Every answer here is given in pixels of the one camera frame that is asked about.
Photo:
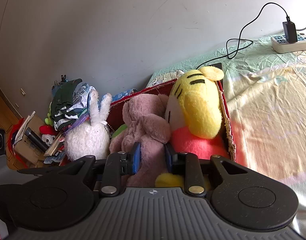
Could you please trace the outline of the white rabbit plush plaid ears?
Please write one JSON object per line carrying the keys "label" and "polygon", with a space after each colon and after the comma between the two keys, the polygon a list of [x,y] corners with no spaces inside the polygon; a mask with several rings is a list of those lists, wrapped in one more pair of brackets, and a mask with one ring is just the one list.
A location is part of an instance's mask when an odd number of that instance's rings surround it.
{"label": "white rabbit plush plaid ears", "polygon": [[100,99],[98,92],[93,89],[89,92],[88,98],[89,120],[65,135],[65,151],[70,161],[86,155],[93,155],[97,160],[106,159],[109,154],[110,133],[106,120],[112,96],[107,93]]}

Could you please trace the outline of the green mushroom cap plush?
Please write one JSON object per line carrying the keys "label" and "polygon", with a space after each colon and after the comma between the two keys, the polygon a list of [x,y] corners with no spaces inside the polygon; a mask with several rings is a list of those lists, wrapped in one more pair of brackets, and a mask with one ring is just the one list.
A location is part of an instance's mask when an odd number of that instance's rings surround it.
{"label": "green mushroom cap plush", "polygon": [[117,130],[113,132],[113,134],[111,135],[111,138],[117,137],[120,133],[122,133],[127,128],[128,126],[126,124],[122,124]]}

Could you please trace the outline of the yellow tiger plush red shirt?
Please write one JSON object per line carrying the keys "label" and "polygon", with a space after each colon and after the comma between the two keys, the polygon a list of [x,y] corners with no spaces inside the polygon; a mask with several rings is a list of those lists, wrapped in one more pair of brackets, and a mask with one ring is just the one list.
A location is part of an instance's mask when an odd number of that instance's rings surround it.
{"label": "yellow tiger plush red shirt", "polygon": [[165,119],[171,128],[170,144],[177,153],[200,159],[212,155],[230,158],[224,142],[221,96],[217,82],[224,72],[212,66],[184,73],[169,94]]}

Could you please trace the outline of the pink plush bear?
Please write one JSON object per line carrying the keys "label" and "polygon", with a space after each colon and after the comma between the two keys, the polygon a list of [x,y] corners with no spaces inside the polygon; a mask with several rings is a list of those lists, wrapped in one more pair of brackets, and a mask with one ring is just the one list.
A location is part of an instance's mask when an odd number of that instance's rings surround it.
{"label": "pink plush bear", "polygon": [[138,172],[127,176],[128,187],[154,187],[156,178],[167,172],[164,144],[171,129],[164,115],[169,96],[139,94],[123,106],[122,116],[127,128],[111,140],[111,153],[129,152],[135,142],[141,145],[141,164]]}

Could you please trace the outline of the red cardboard box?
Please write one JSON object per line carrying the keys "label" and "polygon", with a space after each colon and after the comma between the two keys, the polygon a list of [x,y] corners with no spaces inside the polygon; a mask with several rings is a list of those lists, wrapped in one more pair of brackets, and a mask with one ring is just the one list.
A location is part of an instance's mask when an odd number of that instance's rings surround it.
{"label": "red cardboard box", "polygon": [[177,80],[170,95],[133,96],[120,113],[126,129],[113,139],[104,124],[111,96],[107,94],[98,103],[95,90],[89,95],[90,119],[65,137],[65,150],[71,161],[88,154],[105,159],[111,153],[128,152],[136,142],[141,145],[142,169],[165,168],[164,145],[168,142],[176,151],[194,153],[200,159],[209,159],[213,154],[231,158],[220,134],[224,116],[213,80]]}

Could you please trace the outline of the red hat santa plush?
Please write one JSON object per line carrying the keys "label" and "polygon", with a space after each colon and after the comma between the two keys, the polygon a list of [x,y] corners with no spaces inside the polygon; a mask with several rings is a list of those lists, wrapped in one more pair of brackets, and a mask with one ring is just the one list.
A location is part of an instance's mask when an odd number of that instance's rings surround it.
{"label": "red hat santa plush", "polygon": [[58,132],[50,125],[43,125],[39,128],[41,139],[46,145],[50,146],[56,138]]}

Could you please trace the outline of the pile of folded clothes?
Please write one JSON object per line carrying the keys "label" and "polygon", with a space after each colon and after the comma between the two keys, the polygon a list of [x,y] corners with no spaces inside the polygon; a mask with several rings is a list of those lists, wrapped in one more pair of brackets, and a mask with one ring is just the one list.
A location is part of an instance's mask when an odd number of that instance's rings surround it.
{"label": "pile of folded clothes", "polygon": [[53,128],[62,132],[87,112],[88,94],[94,87],[82,79],[69,81],[64,75],[61,78],[52,87],[51,118]]}

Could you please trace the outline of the green frog plush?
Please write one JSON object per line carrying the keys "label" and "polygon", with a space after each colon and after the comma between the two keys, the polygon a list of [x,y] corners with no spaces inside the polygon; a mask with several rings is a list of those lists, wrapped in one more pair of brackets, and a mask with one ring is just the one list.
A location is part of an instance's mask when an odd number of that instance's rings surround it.
{"label": "green frog plush", "polygon": [[49,104],[49,111],[47,113],[47,117],[45,118],[45,124],[49,126],[53,126],[53,120],[51,118],[51,104]]}

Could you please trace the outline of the brown cardboard box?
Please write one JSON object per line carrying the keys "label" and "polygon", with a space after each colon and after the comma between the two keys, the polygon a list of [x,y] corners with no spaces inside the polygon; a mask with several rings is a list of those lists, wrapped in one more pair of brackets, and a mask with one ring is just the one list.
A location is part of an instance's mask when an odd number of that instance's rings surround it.
{"label": "brown cardboard box", "polygon": [[46,166],[44,153],[26,135],[23,135],[22,139],[15,143],[15,136],[24,120],[21,118],[17,124],[14,124],[7,137],[7,165],[13,170]]}

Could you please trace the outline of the black cylinder bottle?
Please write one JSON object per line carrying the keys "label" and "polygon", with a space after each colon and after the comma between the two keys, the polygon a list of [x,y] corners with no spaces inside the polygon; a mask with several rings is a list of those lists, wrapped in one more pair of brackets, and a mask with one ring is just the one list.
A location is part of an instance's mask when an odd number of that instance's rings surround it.
{"label": "black cylinder bottle", "polygon": [[31,128],[26,129],[25,135],[41,152],[45,153],[48,150],[47,144]]}

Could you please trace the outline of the black smartphone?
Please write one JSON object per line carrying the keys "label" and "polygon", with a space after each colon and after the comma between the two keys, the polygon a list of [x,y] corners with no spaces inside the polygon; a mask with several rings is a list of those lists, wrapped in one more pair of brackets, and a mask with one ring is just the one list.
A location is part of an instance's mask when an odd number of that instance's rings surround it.
{"label": "black smartphone", "polygon": [[196,69],[199,69],[201,67],[206,67],[206,66],[212,66],[212,67],[215,67],[215,68],[219,68],[219,69],[222,69],[222,63],[212,63],[212,64],[201,64],[199,65]]}

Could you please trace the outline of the cartoon bear bed sheet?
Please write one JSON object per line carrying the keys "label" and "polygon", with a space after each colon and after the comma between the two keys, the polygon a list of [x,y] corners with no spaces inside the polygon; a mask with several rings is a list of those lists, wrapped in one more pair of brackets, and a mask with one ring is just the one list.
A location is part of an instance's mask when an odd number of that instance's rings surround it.
{"label": "cartoon bear bed sheet", "polygon": [[306,50],[279,54],[264,37],[222,69],[235,159],[296,192],[292,228],[306,239]]}

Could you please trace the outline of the wooden door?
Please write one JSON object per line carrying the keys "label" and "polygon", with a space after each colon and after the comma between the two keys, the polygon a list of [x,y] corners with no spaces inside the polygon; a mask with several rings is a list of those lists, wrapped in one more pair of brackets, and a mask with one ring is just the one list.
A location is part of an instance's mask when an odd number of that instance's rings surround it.
{"label": "wooden door", "polygon": [[21,115],[13,107],[0,88],[0,128],[9,132],[13,125],[17,124]]}

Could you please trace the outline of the white power strip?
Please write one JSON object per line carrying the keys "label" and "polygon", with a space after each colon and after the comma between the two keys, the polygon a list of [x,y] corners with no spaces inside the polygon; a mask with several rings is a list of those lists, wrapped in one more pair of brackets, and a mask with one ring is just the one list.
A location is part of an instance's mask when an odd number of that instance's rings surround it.
{"label": "white power strip", "polygon": [[279,54],[306,50],[306,34],[297,33],[297,42],[289,43],[285,35],[275,35],[270,38],[272,48]]}

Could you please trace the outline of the black charger adapter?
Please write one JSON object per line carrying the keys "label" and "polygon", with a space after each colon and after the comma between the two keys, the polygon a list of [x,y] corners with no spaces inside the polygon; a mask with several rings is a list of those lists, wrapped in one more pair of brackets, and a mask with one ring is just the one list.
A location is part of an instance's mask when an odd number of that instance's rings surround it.
{"label": "black charger adapter", "polygon": [[295,43],[298,41],[297,31],[295,24],[290,20],[289,16],[286,17],[286,21],[282,23],[284,28],[285,39],[288,43]]}

